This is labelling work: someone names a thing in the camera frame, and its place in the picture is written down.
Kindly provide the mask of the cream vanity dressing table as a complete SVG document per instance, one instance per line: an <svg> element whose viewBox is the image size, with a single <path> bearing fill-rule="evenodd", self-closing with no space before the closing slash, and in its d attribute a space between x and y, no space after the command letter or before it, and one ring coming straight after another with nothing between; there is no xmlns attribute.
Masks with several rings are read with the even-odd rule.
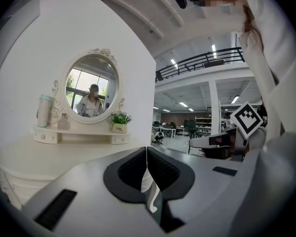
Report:
<svg viewBox="0 0 296 237"><path fill-rule="evenodd" d="M130 143L112 145L111 136L116 133L112 132L111 116L94 124L83 124L72 119L63 107L61 86L62 80L54 81L48 124L47 127L40 127L60 133L60 143L36 142L34 140L34 128L38 127L36 124L31 134L0 149L0 187L17 209L22 209L39 190L72 167L144 145L136 138L136 133L130 129L129 124L126 134L131 135ZM121 100L113 113L122 112L124 103L122 89L120 96ZM57 129L62 113L68 116L69 130Z"/></svg>

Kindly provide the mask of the person's torso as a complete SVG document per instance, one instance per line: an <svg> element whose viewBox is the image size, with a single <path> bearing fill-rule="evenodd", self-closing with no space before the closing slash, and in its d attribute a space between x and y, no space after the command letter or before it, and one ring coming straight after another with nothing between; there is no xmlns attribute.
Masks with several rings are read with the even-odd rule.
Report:
<svg viewBox="0 0 296 237"><path fill-rule="evenodd" d="M268 115L266 141L296 133L296 32L275 0L246 0L251 23L239 42Z"/></svg>

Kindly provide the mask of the round white framed mirror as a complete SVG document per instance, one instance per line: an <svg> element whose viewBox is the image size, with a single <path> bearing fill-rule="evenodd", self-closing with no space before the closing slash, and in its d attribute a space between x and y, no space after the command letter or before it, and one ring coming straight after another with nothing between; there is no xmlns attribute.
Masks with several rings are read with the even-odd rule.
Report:
<svg viewBox="0 0 296 237"><path fill-rule="evenodd" d="M121 76L108 48L95 48L70 61L61 86L63 107L79 123L94 124L113 113L121 100Z"/></svg>

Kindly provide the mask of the white pot of artificial flowers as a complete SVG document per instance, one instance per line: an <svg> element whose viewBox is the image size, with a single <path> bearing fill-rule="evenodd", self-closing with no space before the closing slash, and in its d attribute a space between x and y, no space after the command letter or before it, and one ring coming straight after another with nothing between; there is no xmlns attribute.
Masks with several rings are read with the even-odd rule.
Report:
<svg viewBox="0 0 296 237"><path fill-rule="evenodd" d="M125 112L115 112L111 114L112 132L126 134L127 125L132 121L132 117Z"/></svg>

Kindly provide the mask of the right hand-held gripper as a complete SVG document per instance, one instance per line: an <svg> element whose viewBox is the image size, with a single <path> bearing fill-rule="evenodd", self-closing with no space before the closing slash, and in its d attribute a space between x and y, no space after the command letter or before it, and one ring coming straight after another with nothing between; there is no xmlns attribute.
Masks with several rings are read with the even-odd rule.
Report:
<svg viewBox="0 0 296 237"><path fill-rule="evenodd" d="M215 136L199 137L189 140L192 148L209 149L209 158L242 161L249 152L249 137L262 126L263 120L248 102L230 115L232 124L224 132Z"/></svg>

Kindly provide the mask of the person's left forearm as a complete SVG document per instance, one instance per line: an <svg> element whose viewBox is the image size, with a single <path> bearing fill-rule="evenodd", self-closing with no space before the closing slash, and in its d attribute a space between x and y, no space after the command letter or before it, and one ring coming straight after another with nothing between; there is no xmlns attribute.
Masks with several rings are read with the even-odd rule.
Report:
<svg viewBox="0 0 296 237"><path fill-rule="evenodd" d="M256 237L280 216L296 190L296 133L265 144L228 237Z"/></svg>

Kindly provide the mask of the person's right forearm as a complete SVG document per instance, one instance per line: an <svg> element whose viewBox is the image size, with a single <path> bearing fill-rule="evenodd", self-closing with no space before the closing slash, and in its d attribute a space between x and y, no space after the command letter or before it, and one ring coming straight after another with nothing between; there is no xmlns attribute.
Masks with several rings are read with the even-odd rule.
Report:
<svg viewBox="0 0 296 237"><path fill-rule="evenodd" d="M265 127L258 127L257 130L249 137L249 150L261 149L266 141L266 133L267 130Z"/></svg>

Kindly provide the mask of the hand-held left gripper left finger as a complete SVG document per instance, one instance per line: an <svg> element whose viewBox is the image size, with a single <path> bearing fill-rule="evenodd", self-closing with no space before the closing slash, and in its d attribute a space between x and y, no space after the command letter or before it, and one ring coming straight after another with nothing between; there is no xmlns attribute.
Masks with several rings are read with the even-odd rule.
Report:
<svg viewBox="0 0 296 237"><path fill-rule="evenodd" d="M22 212L56 237L164 237L147 197L120 177L141 180L146 149L135 148L71 168L36 193Z"/></svg>

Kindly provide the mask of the pink glass bottle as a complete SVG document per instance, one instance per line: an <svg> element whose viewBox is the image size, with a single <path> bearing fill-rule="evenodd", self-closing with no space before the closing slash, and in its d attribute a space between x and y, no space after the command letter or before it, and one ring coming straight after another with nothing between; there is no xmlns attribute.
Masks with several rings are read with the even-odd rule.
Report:
<svg viewBox="0 0 296 237"><path fill-rule="evenodd" d="M66 113L62 113L61 118L58 120L57 129L59 129L59 130L69 130L70 129L70 123L69 123L68 116Z"/></svg>

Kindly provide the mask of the black balcony railing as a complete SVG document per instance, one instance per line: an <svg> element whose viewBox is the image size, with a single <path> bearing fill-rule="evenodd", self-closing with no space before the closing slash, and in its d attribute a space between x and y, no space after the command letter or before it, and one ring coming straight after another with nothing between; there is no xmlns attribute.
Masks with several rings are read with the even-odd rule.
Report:
<svg viewBox="0 0 296 237"><path fill-rule="evenodd" d="M211 51L176 62L178 64L178 69L176 69L171 63L170 65L155 72L155 82L170 79L181 74L194 72L204 68L226 65L234 62L245 62L241 47L220 49L216 52L217 58L213 57L213 53Z"/></svg>

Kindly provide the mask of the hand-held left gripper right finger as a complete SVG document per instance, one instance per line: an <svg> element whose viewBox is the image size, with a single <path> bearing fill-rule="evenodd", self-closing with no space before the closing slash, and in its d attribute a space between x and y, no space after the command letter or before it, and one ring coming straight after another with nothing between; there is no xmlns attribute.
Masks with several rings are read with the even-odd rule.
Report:
<svg viewBox="0 0 296 237"><path fill-rule="evenodd" d="M203 158L147 147L148 170L160 189L160 227L165 233L187 225L227 188L241 167L231 160Z"/></svg>

